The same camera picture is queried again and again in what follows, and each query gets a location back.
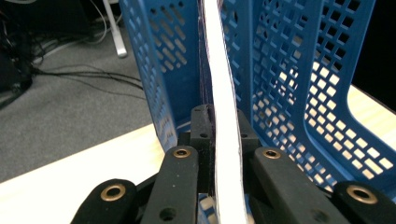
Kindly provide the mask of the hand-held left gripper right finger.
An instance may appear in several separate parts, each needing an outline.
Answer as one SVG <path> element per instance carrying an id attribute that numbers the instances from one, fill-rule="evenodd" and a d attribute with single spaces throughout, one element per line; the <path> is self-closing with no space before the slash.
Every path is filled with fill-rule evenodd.
<path id="1" fill-rule="evenodd" d="M 259 140 L 259 137 L 250 126 L 250 123 L 248 122 L 248 119 L 243 111 L 238 109 L 237 116 L 243 152 L 249 153 L 251 151 L 254 151 L 256 148 L 261 147 L 262 144 Z"/>

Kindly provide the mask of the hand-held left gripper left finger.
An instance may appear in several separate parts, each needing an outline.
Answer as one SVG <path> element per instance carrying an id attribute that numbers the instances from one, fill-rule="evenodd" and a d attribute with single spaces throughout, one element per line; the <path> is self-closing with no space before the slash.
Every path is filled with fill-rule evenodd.
<path id="1" fill-rule="evenodd" d="M 191 146 L 199 155 L 198 192 L 213 194 L 214 128 L 213 105 L 198 105 L 191 111 Z"/>

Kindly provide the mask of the red cover magazine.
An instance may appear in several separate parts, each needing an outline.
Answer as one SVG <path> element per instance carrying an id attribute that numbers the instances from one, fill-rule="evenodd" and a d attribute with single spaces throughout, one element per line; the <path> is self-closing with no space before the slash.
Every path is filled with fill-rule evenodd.
<path id="1" fill-rule="evenodd" d="M 219 0 L 201 0 L 205 51 L 215 115 L 215 198 L 219 224 L 249 224 L 243 184 L 243 156 Z"/>

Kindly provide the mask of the blue plastic file rack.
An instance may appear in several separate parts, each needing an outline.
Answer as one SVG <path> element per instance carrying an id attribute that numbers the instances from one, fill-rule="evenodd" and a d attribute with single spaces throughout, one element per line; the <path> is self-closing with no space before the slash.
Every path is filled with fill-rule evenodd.
<path id="1" fill-rule="evenodd" d="M 219 0 L 244 153 L 248 223 L 396 224 L 396 150 L 352 116 L 347 94 L 375 0 Z M 191 111 L 213 105 L 201 0 L 120 0 L 165 151 L 147 223 L 214 221 L 198 192 Z"/>

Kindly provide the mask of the white metal desk frame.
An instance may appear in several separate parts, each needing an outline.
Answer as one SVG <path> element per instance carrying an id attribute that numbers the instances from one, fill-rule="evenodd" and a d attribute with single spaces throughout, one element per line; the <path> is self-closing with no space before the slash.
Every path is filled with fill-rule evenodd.
<path id="1" fill-rule="evenodd" d="M 106 10 L 106 14 L 108 16 L 109 19 L 109 23 L 110 23 L 110 28 L 111 28 L 111 34 L 113 37 L 113 41 L 114 41 L 114 45 L 116 48 L 116 52 L 117 55 L 120 58 L 124 58 L 128 55 L 127 49 L 125 48 L 121 33 L 120 33 L 120 28 L 116 23 L 116 19 L 114 17 L 113 11 L 111 6 L 114 4 L 117 4 L 119 2 L 119 0 L 102 0 L 105 10 Z"/>

